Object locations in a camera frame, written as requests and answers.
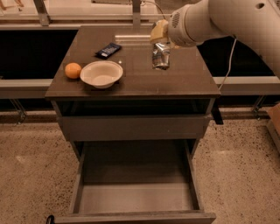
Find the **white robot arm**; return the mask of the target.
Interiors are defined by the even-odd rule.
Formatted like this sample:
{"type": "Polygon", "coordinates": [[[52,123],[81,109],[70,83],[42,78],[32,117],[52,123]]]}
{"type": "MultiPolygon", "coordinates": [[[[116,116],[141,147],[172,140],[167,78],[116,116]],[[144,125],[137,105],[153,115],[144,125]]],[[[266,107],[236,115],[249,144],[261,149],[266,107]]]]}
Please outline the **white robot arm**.
{"type": "Polygon", "coordinates": [[[152,44],[170,40],[197,46],[231,36],[262,57],[280,77],[280,10],[274,0],[200,0],[175,10],[150,33],[152,44]]]}

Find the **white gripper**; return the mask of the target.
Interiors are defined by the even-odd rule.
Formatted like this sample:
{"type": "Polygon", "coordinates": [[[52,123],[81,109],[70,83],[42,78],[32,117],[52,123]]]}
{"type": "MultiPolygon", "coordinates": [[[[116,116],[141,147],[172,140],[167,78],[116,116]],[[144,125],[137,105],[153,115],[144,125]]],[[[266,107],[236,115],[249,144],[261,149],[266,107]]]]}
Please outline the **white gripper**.
{"type": "Polygon", "coordinates": [[[167,43],[171,49],[196,46],[210,35],[210,17],[208,3],[187,4],[175,10],[169,24],[165,19],[158,20],[150,33],[150,42],[167,43]]]}

